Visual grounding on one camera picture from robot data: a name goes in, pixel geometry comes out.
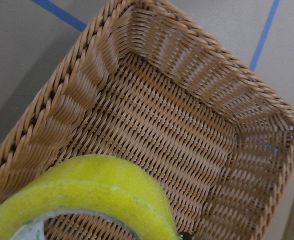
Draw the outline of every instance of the brown woven basket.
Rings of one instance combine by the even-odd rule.
[[[0,204],[74,156],[127,159],[195,240],[262,239],[294,169],[294,110],[166,0],[109,0],[0,145]],[[48,239],[133,239],[85,214]]]

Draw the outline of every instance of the tape roll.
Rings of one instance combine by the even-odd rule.
[[[62,162],[0,205],[0,240],[20,239],[30,226],[69,213],[115,221],[139,240],[178,240],[168,199],[135,164],[86,155]]]

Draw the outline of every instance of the wicker basket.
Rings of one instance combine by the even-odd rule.
[[[262,239],[294,169],[294,110],[166,0],[109,0],[0,145],[0,203],[106,154],[159,181],[195,240]],[[85,214],[48,239],[132,239]]]

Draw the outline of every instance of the gray floor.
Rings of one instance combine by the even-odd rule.
[[[105,0],[52,2],[88,23]],[[172,2],[248,65],[273,3],[272,0]],[[79,34],[31,0],[0,1],[0,143]],[[294,0],[280,2],[256,72],[294,106]],[[267,240],[294,239],[293,203],[294,174]]]

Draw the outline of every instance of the blue tape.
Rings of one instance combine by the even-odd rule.
[[[253,71],[256,70],[257,63],[258,63],[259,58],[262,54],[269,30],[271,29],[271,26],[272,26],[272,23],[273,23],[273,20],[274,20],[275,14],[277,12],[280,1],[281,0],[274,0],[272,3],[267,21],[266,21],[265,26],[262,30],[258,45],[256,47],[255,53],[253,54],[253,57],[252,57],[252,60],[251,60],[250,66],[249,66],[250,69]]]
[[[39,5],[40,7],[46,9],[48,12],[52,13],[53,15],[57,16],[61,20],[65,21],[69,25],[73,26],[75,29],[79,31],[83,31],[86,28],[86,24],[74,17],[73,15],[69,14],[56,4],[52,3],[48,0],[32,0],[35,4]]]

